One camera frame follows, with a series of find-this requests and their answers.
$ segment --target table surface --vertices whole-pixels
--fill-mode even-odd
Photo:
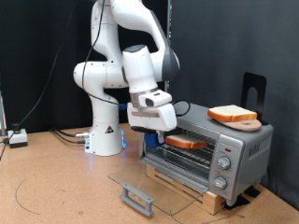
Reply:
[[[153,217],[143,216],[121,200],[121,186],[107,177],[139,159],[139,133],[128,124],[121,128],[128,146],[111,157],[87,154],[83,145],[66,143],[53,133],[30,133],[28,147],[8,147],[0,161],[0,222],[298,223],[298,211],[261,185],[256,199],[245,196],[250,204],[215,216],[194,204],[173,217],[155,207]]]

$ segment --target black backdrop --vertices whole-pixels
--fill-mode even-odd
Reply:
[[[170,93],[207,107],[240,105],[244,73],[265,76],[263,120],[274,135],[263,184],[299,209],[299,1],[172,2],[181,71]]]
[[[38,100],[50,73],[72,6],[77,0],[15,0],[0,4],[0,75],[7,126],[20,122]],[[164,31],[167,29],[167,0],[143,0],[153,10]],[[93,2],[79,0],[43,100],[22,127],[28,133],[88,127],[93,123],[92,105],[76,85],[73,70],[86,60],[91,47],[90,20]],[[120,28],[120,45],[125,49],[145,44],[156,50],[152,37]],[[93,52],[90,61],[106,61]],[[106,90],[120,103],[129,101],[128,88]],[[126,122],[126,111],[120,122]]]

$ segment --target toast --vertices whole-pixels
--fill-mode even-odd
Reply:
[[[213,119],[224,122],[234,122],[257,118],[257,113],[237,105],[226,105],[210,108],[207,111],[207,114]]]
[[[183,147],[195,149],[199,147],[207,147],[207,142],[189,137],[185,134],[176,134],[167,136],[165,142],[174,147]]]

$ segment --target label sticker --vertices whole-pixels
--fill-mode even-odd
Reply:
[[[109,127],[106,130],[106,133],[114,133],[113,129],[111,128],[111,126],[109,125]]]

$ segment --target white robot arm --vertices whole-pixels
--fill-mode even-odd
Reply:
[[[136,46],[121,55],[118,24],[151,34],[158,51],[150,54],[146,46]],[[128,118],[131,126],[157,131],[176,128],[175,110],[169,104],[171,95],[159,91],[156,82],[175,77],[179,70],[178,58],[170,49],[156,17],[141,0],[97,0],[92,14],[93,44],[107,61],[80,63],[74,71],[76,83],[92,95],[93,126],[85,151],[101,156],[121,151],[118,101],[105,94],[106,88],[130,87],[132,102],[128,104]]]

